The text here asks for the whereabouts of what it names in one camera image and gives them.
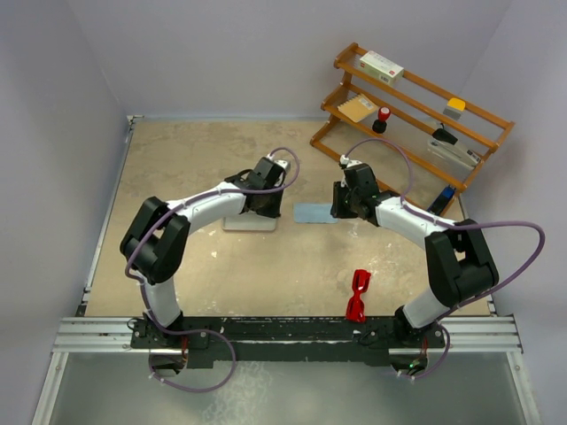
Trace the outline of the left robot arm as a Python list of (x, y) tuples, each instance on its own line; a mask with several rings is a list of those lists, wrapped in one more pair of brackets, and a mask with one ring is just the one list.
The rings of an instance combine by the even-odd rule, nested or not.
[(174, 201), (145, 199), (120, 242), (125, 275), (136, 281), (152, 324), (151, 337), (163, 347), (189, 332), (175, 294), (174, 276), (189, 236), (216, 221), (250, 215), (276, 220), (290, 163), (271, 156), (252, 169), (224, 179), (208, 191)]

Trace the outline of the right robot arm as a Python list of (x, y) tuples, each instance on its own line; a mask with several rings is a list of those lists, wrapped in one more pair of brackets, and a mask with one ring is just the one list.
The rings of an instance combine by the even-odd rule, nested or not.
[(410, 209), (400, 195), (380, 190), (372, 168), (343, 156), (344, 177), (333, 183), (331, 216), (361, 219), (403, 236), (423, 249), (429, 286), (395, 314), (394, 336), (414, 346), (442, 315), (493, 288), (499, 274), (482, 231), (473, 220), (446, 220)]

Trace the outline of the blue cleaning cloth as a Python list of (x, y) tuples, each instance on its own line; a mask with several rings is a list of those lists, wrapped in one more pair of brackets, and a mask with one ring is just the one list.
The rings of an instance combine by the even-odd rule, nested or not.
[(335, 224), (338, 219), (331, 213), (331, 204), (296, 203), (293, 205), (293, 219), (299, 224)]

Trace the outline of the pink glasses case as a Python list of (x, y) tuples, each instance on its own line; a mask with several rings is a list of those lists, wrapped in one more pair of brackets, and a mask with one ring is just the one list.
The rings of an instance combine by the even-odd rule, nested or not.
[(276, 225), (277, 219), (255, 213), (225, 217), (221, 221), (221, 228), (227, 232), (272, 232), (276, 229)]

